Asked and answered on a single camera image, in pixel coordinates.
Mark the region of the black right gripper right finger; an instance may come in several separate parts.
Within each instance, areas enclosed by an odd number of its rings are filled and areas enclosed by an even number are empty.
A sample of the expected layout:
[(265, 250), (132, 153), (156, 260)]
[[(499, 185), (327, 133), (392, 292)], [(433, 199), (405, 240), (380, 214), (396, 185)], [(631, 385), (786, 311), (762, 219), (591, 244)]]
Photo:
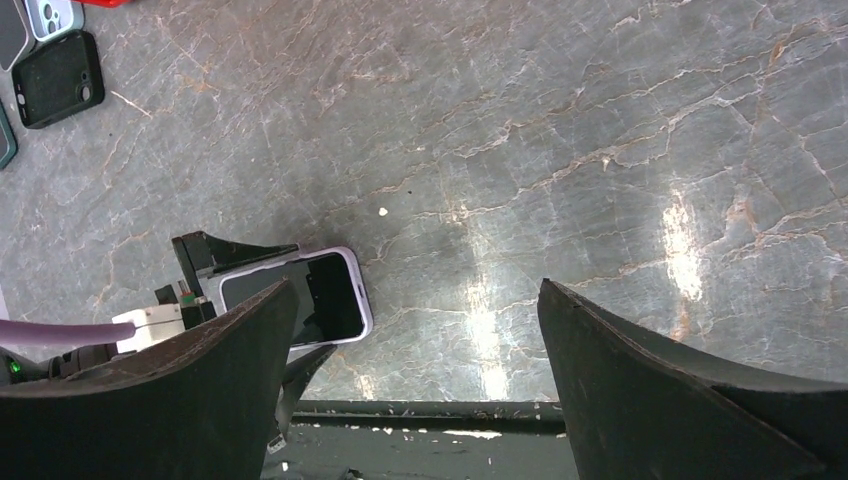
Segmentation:
[(726, 360), (552, 280), (539, 325), (583, 479), (843, 479), (847, 387)]

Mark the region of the light blue phone case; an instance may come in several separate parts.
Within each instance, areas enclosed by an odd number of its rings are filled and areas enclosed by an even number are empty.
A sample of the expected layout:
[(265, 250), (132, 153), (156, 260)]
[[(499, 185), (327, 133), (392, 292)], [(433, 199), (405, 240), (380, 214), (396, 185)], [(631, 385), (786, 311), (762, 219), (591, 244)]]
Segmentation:
[(84, 26), (81, 3), (71, 0), (24, 0), (23, 3), (37, 42), (49, 42)]

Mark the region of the black phone case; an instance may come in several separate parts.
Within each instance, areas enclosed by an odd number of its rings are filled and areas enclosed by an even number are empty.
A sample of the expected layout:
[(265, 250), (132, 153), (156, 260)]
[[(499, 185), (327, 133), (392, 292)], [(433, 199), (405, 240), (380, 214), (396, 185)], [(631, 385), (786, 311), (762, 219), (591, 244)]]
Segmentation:
[(27, 129), (43, 129), (105, 98), (96, 39), (85, 30), (73, 30), (29, 54), (12, 67), (11, 78)]

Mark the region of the red plastic shopping basket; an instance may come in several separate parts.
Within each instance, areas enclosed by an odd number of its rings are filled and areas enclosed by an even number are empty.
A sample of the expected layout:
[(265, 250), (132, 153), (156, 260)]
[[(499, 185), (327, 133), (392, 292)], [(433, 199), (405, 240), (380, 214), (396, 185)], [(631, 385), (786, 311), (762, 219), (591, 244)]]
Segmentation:
[(117, 8), (127, 3), (130, 3), (132, 0), (74, 0), (77, 3), (81, 3), (84, 5), (91, 5), (101, 8)]

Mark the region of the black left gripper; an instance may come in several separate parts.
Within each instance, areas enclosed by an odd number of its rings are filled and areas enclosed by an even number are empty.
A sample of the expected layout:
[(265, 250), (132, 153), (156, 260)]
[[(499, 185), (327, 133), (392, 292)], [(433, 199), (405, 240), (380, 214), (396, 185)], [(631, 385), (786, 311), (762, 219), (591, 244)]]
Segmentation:
[[(171, 245), (185, 282), (178, 283), (181, 293), (166, 285), (155, 291), (158, 303), (178, 304), (185, 331), (217, 316), (214, 304), (204, 296), (200, 278), (211, 278), (240, 267), (292, 254), (297, 244), (260, 246), (229, 241), (204, 231), (196, 231), (171, 239)], [(72, 346), (62, 355), (42, 362), (32, 361), (6, 348), (1, 349), (1, 383), (15, 385), (47, 379), (62, 379), (107, 363), (121, 355), (116, 342), (131, 338), (132, 323), (58, 325), (1, 320), (1, 343), (15, 345)]]

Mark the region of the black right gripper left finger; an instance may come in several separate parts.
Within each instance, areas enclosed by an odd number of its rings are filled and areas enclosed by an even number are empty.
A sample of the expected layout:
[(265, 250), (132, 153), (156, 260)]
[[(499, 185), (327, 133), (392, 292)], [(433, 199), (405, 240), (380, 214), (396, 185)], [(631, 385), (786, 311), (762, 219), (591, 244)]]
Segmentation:
[(256, 479), (297, 318), (280, 281), (138, 353), (1, 391), (5, 479)]

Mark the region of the teal edged black smartphone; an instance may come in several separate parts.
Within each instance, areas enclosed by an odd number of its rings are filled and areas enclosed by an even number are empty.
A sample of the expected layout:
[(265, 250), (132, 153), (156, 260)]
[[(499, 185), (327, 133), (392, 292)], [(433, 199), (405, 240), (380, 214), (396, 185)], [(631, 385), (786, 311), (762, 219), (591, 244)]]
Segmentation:
[(4, 106), (0, 107), (0, 170), (4, 170), (18, 153), (18, 142)]

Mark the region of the lilac phone case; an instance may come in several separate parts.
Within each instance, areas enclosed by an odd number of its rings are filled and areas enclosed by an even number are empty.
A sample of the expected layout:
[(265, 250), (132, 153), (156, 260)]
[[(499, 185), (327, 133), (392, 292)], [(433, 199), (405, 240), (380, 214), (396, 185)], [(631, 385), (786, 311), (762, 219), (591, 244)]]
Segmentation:
[[(285, 256), (281, 256), (281, 257), (277, 257), (277, 258), (272, 258), (272, 259), (267, 259), (267, 260), (264, 260), (264, 261), (260, 261), (260, 262), (257, 262), (257, 263), (246, 265), (246, 266), (240, 267), (238, 269), (231, 270), (231, 271), (228, 271), (228, 272), (225, 272), (225, 273), (222, 273), (222, 274), (218, 274), (218, 275), (213, 276), (211, 278), (208, 278), (208, 279), (205, 280), (205, 285), (211, 288), (211, 299), (213, 300), (214, 305), (216, 306), (218, 311), (221, 312), (221, 313), (224, 313), (226, 311), (229, 311), (225, 308), (223, 301), (222, 301), (222, 298), (221, 298), (221, 294), (220, 294), (220, 283), (221, 283), (221, 279), (224, 276), (228, 276), (230, 274), (237, 273), (237, 272), (250, 271), (250, 270), (253, 270), (257, 267), (268, 266), (268, 265), (271, 265), (271, 264), (275, 264), (277, 262), (284, 262), (284, 261), (288, 261), (288, 260), (301, 259), (301, 258), (311, 258), (313, 256), (317, 256), (317, 255), (320, 255), (320, 254), (323, 254), (323, 253), (327, 253), (329, 251), (339, 251), (339, 252), (341, 252), (345, 256), (347, 261), (349, 262), (349, 266), (351, 267), (351, 269), (354, 270), (354, 273), (353, 273), (354, 279), (358, 281), (359, 289), (360, 289), (360, 291), (363, 292), (362, 308), (363, 308), (363, 312), (366, 314), (366, 320), (368, 322), (368, 328), (366, 330), (366, 333), (359, 339), (356, 339), (354, 341), (345, 342), (345, 343), (340, 343), (340, 344), (327, 344), (327, 345), (342, 345), (342, 344), (357, 342), (357, 341), (364, 339), (368, 334), (370, 334), (370, 332), (372, 331), (373, 326), (374, 326), (374, 321), (373, 321), (372, 310), (371, 310), (371, 307), (370, 307), (370, 304), (369, 304), (369, 299), (368, 299), (366, 288), (365, 288), (365, 282), (363, 281), (363, 277), (362, 277), (362, 273), (361, 273), (361, 269), (360, 269), (358, 259), (357, 259), (356, 255), (354, 254), (354, 252), (347, 247), (336, 246), (336, 247), (325, 248), (325, 249), (322, 249), (322, 250), (316, 250), (316, 251), (312, 251), (312, 252), (297, 251), (297, 252), (294, 252), (294, 253), (289, 254), (289, 255), (285, 255)], [(313, 346), (308, 346), (306, 348), (301, 348), (301, 349), (293, 349), (291, 347), (291, 349), (293, 351), (297, 351), (297, 350), (306, 350), (306, 349), (309, 349), (309, 348), (316, 348), (316, 347), (319, 347), (319, 346), (324, 346), (324, 345), (318, 345), (318, 346), (313, 345)]]

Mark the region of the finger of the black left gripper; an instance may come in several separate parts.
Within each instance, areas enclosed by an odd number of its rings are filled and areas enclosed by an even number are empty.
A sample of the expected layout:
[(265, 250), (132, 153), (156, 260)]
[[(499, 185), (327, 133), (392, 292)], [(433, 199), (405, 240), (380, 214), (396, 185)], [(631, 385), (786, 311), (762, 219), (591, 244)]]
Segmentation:
[(275, 454), (286, 446), (295, 407), (315, 373), (336, 349), (336, 345), (321, 346), (286, 365), (274, 411), (276, 434), (267, 443), (268, 454)]

